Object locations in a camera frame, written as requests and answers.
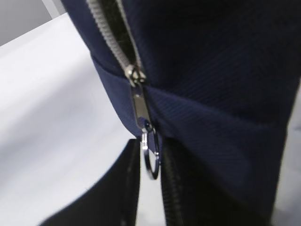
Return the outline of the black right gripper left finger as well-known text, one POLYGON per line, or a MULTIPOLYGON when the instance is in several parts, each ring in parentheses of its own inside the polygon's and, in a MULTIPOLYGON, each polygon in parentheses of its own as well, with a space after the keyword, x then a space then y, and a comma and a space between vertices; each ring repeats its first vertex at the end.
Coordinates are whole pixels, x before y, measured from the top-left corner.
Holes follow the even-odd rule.
POLYGON ((134 226, 140 189, 140 142, 130 139, 106 174, 43 226, 134 226))

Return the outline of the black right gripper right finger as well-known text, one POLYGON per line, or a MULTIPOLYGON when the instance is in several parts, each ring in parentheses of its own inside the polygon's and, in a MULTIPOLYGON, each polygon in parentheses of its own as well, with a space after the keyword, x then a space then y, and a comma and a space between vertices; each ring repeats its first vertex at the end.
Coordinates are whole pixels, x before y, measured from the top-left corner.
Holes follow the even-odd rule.
POLYGON ((165 137, 162 148, 161 187, 168 226, 270 225, 270 145, 202 138, 186 147, 165 137))

